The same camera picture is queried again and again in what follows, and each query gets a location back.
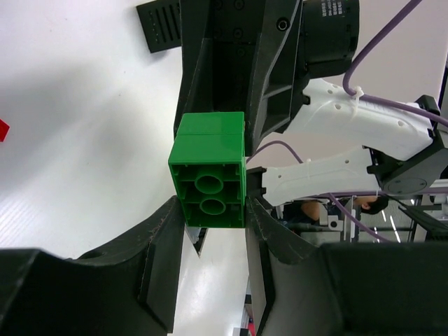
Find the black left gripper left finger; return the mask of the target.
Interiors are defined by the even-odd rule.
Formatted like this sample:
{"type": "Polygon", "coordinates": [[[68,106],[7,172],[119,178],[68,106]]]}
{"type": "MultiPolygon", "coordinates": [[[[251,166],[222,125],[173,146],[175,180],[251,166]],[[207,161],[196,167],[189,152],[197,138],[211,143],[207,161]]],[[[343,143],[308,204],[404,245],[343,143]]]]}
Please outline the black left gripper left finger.
{"type": "Polygon", "coordinates": [[[177,197],[77,259],[1,251],[2,335],[168,335],[184,220],[177,197]]]}

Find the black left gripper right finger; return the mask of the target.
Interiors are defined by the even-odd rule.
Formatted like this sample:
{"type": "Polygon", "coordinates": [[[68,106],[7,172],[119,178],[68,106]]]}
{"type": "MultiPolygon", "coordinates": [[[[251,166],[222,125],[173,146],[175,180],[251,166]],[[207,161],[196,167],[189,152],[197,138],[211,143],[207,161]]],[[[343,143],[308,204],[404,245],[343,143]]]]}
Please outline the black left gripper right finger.
{"type": "Polygon", "coordinates": [[[246,200],[258,335],[446,335],[443,242],[314,246],[246,200]]]}

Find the small red sloped lego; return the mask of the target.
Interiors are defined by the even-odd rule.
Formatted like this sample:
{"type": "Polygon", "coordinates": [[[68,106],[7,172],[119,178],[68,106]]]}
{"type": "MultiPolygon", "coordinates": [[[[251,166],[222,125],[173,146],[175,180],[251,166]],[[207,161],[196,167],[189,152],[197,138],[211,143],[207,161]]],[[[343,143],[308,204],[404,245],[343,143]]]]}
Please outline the small red sloped lego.
{"type": "Polygon", "coordinates": [[[8,136],[9,130],[10,126],[3,120],[0,120],[0,142],[5,141],[6,137],[8,136]]]}

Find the black slotted container far left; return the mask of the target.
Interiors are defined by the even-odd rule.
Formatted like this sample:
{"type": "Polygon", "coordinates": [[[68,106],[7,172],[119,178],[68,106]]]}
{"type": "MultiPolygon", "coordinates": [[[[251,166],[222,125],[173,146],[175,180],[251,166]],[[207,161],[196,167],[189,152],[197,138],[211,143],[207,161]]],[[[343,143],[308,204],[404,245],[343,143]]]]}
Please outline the black slotted container far left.
{"type": "Polygon", "coordinates": [[[157,0],[136,7],[150,53],[181,46],[180,4],[157,0]]]}

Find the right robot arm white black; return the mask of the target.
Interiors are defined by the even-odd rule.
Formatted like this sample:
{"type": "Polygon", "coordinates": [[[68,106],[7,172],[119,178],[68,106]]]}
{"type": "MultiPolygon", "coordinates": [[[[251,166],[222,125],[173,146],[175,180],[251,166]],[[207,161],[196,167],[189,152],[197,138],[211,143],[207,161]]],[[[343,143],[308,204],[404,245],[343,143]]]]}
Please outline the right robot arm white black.
{"type": "Polygon", "coordinates": [[[182,1],[183,77],[169,157],[183,205],[216,214],[258,191],[272,205],[343,191],[414,194],[447,165],[440,117],[421,103],[332,86],[359,63],[357,1],[182,1]],[[258,189],[244,159],[269,134],[313,132],[349,153],[267,168],[258,189]]]}

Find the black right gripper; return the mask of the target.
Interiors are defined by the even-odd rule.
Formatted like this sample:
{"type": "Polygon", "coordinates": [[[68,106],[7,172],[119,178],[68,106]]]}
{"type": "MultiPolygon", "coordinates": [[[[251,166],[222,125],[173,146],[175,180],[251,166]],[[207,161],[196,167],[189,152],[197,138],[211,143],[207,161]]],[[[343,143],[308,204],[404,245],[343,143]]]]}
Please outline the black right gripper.
{"type": "Polygon", "coordinates": [[[186,113],[245,115],[245,152],[279,131],[311,79],[343,74],[358,45],[358,1],[181,1],[181,86],[174,136],[186,113]]]}

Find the green lego brick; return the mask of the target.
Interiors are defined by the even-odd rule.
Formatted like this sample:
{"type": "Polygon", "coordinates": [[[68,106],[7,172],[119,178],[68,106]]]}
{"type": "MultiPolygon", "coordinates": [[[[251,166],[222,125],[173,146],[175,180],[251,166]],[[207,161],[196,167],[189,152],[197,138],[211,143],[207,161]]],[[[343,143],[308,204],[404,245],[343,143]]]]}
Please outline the green lego brick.
{"type": "Polygon", "coordinates": [[[242,112],[184,114],[168,165],[187,226],[245,226],[246,154],[242,112]]]}

